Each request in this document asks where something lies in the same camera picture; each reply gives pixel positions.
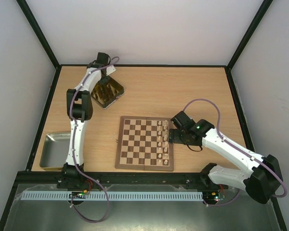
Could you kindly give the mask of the wooden chess board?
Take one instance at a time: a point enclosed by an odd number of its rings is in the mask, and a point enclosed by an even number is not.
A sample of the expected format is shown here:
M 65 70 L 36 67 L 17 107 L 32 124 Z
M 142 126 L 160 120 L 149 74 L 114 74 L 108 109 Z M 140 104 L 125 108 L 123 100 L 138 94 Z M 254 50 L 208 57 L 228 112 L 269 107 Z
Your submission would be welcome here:
M 157 164 L 157 121 L 171 120 L 164 117 L 122 116 L 120 118 L 116 169 L 174 171 L 173 144 L 169 143 L 170 164 Z

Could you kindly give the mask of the gold tin with dark pieces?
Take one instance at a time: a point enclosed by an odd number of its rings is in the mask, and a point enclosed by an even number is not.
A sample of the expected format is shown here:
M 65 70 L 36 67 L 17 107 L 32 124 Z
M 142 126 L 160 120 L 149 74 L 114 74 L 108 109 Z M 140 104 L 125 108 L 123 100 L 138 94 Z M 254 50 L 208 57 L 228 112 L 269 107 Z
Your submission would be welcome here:
M 91 98 L 103 109 L 107 109 L 115 101 L 117 101 L 122 95 L 124 95 L 125 89 L 110 76 L 108 84 L 95 85 Z

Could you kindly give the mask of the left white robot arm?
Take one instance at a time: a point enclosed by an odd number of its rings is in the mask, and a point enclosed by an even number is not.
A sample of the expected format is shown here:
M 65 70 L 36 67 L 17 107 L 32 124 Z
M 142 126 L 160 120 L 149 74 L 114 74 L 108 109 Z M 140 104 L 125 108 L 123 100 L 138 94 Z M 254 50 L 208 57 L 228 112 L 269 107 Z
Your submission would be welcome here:
M 70 141 L 66 162 L 62 168 L 64 177 L 75 179 L 79 184 L 87 183 L 92 187 L 92 179 L 83 173 L 84 138 L 88 121 L 93 115 L 91 93 L 96 84 L 107 74 L 111 66 L 108 54 L 99 52 L 95 61 L 87 65 L 81 82 L 66 92 L 67 115 L 70 119 Z

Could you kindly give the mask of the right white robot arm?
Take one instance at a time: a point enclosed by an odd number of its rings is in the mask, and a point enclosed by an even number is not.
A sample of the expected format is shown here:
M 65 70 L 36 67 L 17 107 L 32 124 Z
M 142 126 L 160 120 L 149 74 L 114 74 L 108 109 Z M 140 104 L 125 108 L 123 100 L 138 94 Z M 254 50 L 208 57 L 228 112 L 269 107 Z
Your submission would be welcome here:
M 233 163 L 237 169 L 207 164 L 201 171 L 201 185 L 207 189 L 214 185 L 227 185 L 245 191 L 253 200 L 266 204 L 282 185 L 278 160 L 252 152 L 223 135 L 212 123 L 201 119 L 195 122 L 184 111 L 171 122 L 169 142 L 186 146 L 206 147 Z

